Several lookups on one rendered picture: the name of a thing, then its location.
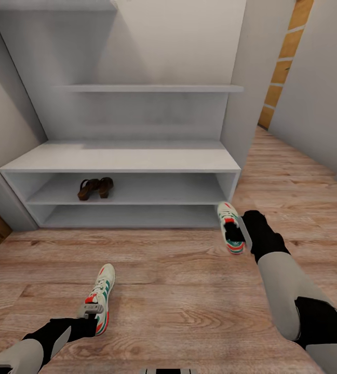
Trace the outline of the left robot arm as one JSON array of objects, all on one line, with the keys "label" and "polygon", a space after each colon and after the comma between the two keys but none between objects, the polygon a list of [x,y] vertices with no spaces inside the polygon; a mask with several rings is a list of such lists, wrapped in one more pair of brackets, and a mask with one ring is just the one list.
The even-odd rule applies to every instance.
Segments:
[{"label": "left robot arm", "polygon": [[50,323],[0,353],[0,374],[38,374],[67,342],[94,337],[98,320],[88,319],[86,314],[103,311],[100,304],[82,304],[77,319],[50,319]]}]

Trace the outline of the gym shoe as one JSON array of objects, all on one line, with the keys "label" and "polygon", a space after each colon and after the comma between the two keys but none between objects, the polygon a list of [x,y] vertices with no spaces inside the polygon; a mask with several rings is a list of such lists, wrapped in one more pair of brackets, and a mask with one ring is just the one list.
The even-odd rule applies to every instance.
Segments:
[{"label": "gym shoe", "polygon": [[105,264],[97,277],[95,287],[93,291],[88,296],[85,304],[100,304],[104,307],[103,313],[89,314],[88,319],[97,319],[97,328],[95,336],[99,336],[106,331],[109,325],[109,295],[115,284],[115,268],[112,264]]},{"label": "gym shoe", "polygon": [[231,242],[231,240],[226,240],[225,233],[230,228],[238,228],[239,216],[235,208],[228,202],[221,202],[218,204],[218,216],[220,219],[222,234],[224,236],[227,249],[229,253],[233,255],[240,255],[245,251],[244,242]]}]

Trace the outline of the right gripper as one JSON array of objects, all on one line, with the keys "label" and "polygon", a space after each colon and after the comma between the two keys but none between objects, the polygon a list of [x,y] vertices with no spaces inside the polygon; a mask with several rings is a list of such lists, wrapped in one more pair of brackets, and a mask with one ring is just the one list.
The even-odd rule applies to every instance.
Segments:
[{"label": "right gripper", "polygon": [[246,242],[243,234],[241,233],[240,227],[230,228],[225,233],[226,240],[231,240],[231,242]]}]

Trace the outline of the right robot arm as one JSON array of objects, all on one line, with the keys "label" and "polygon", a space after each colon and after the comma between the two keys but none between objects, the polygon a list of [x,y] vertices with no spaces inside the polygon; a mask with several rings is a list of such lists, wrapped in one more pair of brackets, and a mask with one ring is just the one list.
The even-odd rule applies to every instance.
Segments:
[{"label": "right robot arm", "polygon": [[255,256],[279,333],[300,345],[325,374],[337,374],[337,308],[285,247],[257,210],[239,217],[226,240],[247,242]]}]

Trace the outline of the sandal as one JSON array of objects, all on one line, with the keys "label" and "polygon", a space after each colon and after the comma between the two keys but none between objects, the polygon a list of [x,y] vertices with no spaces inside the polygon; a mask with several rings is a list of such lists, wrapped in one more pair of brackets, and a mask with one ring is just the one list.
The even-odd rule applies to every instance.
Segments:
[{"label": "sandal", "polygon": [[100,197],[101,199],[106,199],[109,196],[109,189],[113,187],[113,180],[110,177],[104,177],[100,180]]},{"label": "sandal", "polygon": [[78,193],[79,201],[87,201],[89,194],[93,191],[98,190],[100,187],[99,179],[84,180],[80,185],[80,192]]}]

